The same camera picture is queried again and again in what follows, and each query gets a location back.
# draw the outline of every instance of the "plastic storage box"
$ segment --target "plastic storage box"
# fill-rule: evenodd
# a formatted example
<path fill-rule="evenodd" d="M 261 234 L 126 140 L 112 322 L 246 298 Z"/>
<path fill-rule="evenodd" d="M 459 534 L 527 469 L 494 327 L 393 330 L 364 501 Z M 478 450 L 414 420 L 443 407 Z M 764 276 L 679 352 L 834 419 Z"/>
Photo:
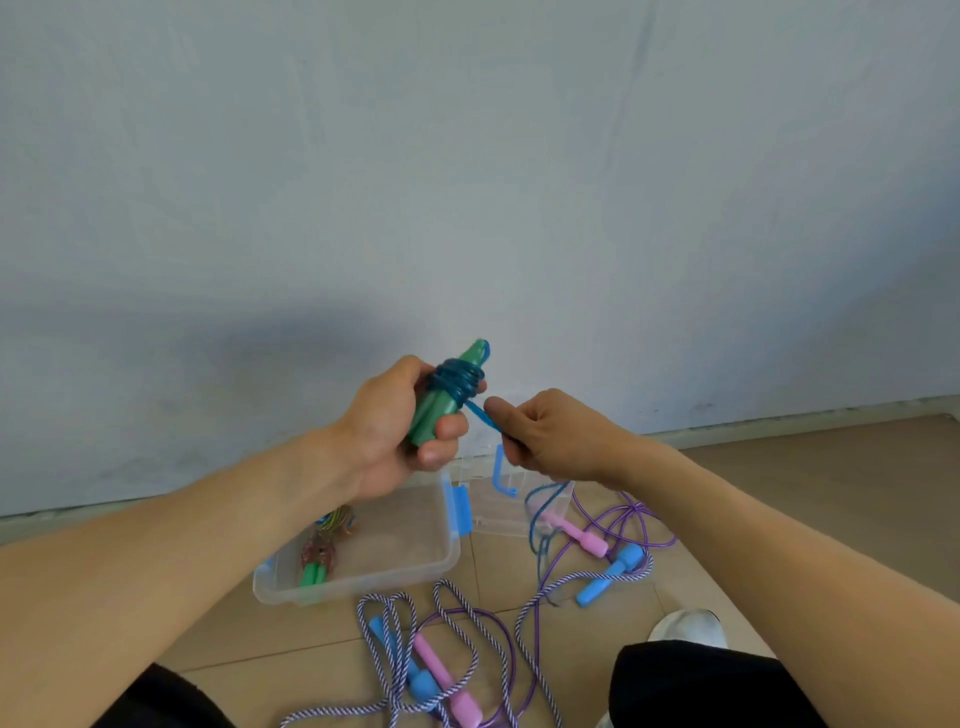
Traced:
<path fill-rule="evenodd" d="M 460 537 L 471 530 L 526 538 L 530 516 L 524 498 L 550 479 L 510 465 L 492 444 L 472 450 L 446 470 L 415 473 L 390 495 L 355 503 L 354 532 L 334 537 L 332 575 L 310 587 L 300 586 L 300 550 L 313 533 L 312 526 L 305 528 L 253 573 L 256 598 L 266 604 L 314 604 L 432 581 L 454 567 Z M 565 515 L 572 485 L 551 503 L 552 513 Z M 515 497 L 502 492 L 511 489 Z"/>

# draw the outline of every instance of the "striped rope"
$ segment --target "striped rope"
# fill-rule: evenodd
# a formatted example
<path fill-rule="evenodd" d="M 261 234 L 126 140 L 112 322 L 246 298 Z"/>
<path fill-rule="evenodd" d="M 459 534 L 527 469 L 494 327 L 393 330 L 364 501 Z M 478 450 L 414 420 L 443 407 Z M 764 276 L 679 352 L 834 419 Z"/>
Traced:
<path fill-rule="evenodd" d="M 530 670 L 533 673 L 534 678 L 536 679 L 538 685 L 540 685 L 540 689 L 543 691 L 543 695 L 546 698 L 547 704 L 550 706 L 550 711 L 553 713 L 553 719 L 556 728 L 563 728 L 564 721 L 561 718 L 557 701 L 554 699 L 553 693 L 550 691 L 550 687 L 547 685 L 546 678 L 543 676 L 543 672 L 540 670 L 538 661 L 530 654 L 530 651 L 527 649 L 522 638 L 520 637 L 523 621 L 526 619 L 531 610 L 538 607 L 542 599 L 544 599 L 554 590 L 559 589 L 561 586 L 568 584 L 571 581 L 575 581 L 577 579 L 607 579 L 610 581 L 620 582 L 639 581 L 640 579 L 644 579 L 650 575 L 650 572 L 653 570 L 653 566 L 653 556 L 648 550 L 643 564 L 634 573 L 608 576 L 606 574 L 596 573 L 594 571 L 576 571 L 557 579 L 548 586 L 542 587 L 533 596 L 533 598 L 531 598 L 520 609 L 520 613 L 516 617 L 516 624 L 514 626 L 514 640 L 516 642 L 516 646 L 519 648 L 520 654 L 523 655 L 523 659 L 526 661 L 527 665 L 530 666 Z M 454 598 L 456 598 L 461 607 L 466 611 L 467 616 L 469 617 L 470 621 L 473 622 L 473 625 L 479 630 L 480 634 L 483 635 L 483 637 L 493 645 L 497 654 L 500 656 L 500 689 L 502 701 L 500 710 L 506 715 L 507 722 L 511 728 L 519 728 L 519 724 L 517 722 L 518 715 L 514 713 L 514 709 L 511 706 L 510 700 L 512 669 L 509 664 L 509 660 L 507 659 L 507 653 L 503 649 L 503 646 L 500 644 L 500 642 L 483 624 L 477 611 L 470 606 L 469 602 L 467 602 L 464 596 L 460 593 L 460 590 L 457 589 L 457 587 L 448 579 L 441 579 L 434 584 L 434 606 L 436 607 L 437 614 L 440 616 L 440 618 L 467 646 L 471 655 L 470 667 L 468 667 L 464 676 L 457 681 L 456 685 L 453 685 L 428 701 L 422 703 L 405 702 L 403 700 L 403 693 L 407 679 L 407 667 L 410 664 L 410 658 L 413 654 L 414 637 L 421 629 L 421 626 L 417 622 L 417 608 L 414 606 L 414 601 L 411 596 L 405 592 L 399 592 L 391 596 L 378 594 L 366 595 L 361 598 L 360 602 L 357 604 L 357 620 L 360 622 L 360 631 L 363 634 L 364 642 L 367 643 L 367 648 L 370 650 L 370 653 L 373 657 L 373 667 L 376 670 L 376 676 L 380 682 L 380 688 L 382 689 L 384 696 L 375 703 L 370 703 L 369 705 L 319 706 L 316 708 L 306 708 L 301 711 L 294 711 L 280 722 L 280 728 L 286 728 L 286 726 L 298 720 L 304 720 L 313 717 L 368 716 L 370 714 L 380 712 L 387 712 L 389 714 L 387 721 L 389 728 L 396 728 L 396 724 L 402 714 L 414 713 L 433 713 L 434 716 L 439 719 L 444 728 L 450 728 L 449 712 L 442 701 L 448 699 L 453 693 L 464 688 L 469 679 L 473 676 L 474 671 L 477 669 L 479 655 L 477 654 L 477 650 L 473 645 L 473 642 L 467 636 L 467 633 L 464 632 L 464 630 L 461 629 L 460 626 L 453 620 L 447 609 L 441 603 L 441 591 L 444 589 L 453 594 Z M 371 631 L 370 626 L 367 624 L 367 619 L 364 614 L 366 605 L 371 602 L 377 602 L 383 605 L 384 628 L 388 629 L 395 635 L 403 634 L 400 630 L 400 617 L 396 609 L 396 604 L 398 602 L 405 603 L 410 612 L 410 631 L 406 642 L 403 640 L 398 640 L 399 649 L 384 650 L 384 654 L 387 656 L 387 664 L 390 669 L 389 679 L 380 659 L 380 649 L 377 647 L 377 644 L 373 639 L 373 632 Z"/>

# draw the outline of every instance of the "white shoe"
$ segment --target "white shoe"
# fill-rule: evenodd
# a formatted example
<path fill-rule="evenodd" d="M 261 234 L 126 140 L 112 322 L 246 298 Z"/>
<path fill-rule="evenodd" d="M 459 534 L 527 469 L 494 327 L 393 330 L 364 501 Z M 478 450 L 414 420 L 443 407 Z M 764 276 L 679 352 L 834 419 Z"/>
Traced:
<path fill-rule="evenodd" d="M 727 649 L 723 625 L 709 609 L 681 609 L 668 614 L 657 622 L 657 626 L 647 638 L 647 642 L 661 640 L 683 640 Z"/>

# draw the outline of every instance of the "pink jump rope handle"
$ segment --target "pink jump rope handle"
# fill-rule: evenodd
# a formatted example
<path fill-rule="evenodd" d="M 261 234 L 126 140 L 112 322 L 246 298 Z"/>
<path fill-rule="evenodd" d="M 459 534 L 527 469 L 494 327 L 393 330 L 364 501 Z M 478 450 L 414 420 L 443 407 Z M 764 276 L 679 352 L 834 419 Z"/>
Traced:
<path fill-rule="evenodd" d="M 417 654 L 420 655 L 423 664 L 426 665 L 426 668 L 433 674 L 437 680 L 437 685 L 440 686 L 442 691 L 452 688 L 457 684 L 456 680 L 447 672 L 444 663 L 440 661 L 437 653 L 433 651 L 433 648 L 422 634 L 418 633 L 417 636 L 414 637 L 414 649 L 417 650 Z M 450 712 L 453 713 L 453 716 L 463 728 L 477 728 L 477 726 L 483 722 L 483 711 L 480 710 L 477 701 L 467 692 L 466 688 L 450 696 Z"/>
<path fill-rule="evenodd" d="M 580 548 L 582 548 L 588 554 L 596 556 L 598 559 L 602 559 L 607 555 L 607 551 L 610 549 L 610 546 L 606 541 L 601 539 L 596 534 L 587 533 L 586 531 L 577 528 L 570 521 L 562 519 L 560 516 L 557 516 L 553 513 L 546 512 L 541 514 L 540 517 L 554 528 L 560 528 L 563 533 L 565 533 L 574 541 L 578 542 L 580 544 Z"/>

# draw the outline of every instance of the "black pants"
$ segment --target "black pants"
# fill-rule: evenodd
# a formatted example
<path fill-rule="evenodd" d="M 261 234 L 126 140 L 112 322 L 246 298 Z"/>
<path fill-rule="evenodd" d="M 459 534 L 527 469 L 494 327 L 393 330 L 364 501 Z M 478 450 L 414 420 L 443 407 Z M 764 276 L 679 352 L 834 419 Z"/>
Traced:
<path fill-rule="evenodd" d="M 666 641 L 620 650 L 610 684 L 613 728 L 826 726 L 777 660 Z"/>
<path fill-rule="evenodd" d="M 702 726 L 806 728 L 826 724 L 776 660 L 685 642 L 632 644 L 610 684 L 614 728 Z M 199 690 L 152 665 L 95 728 L 232 728 Z"/>

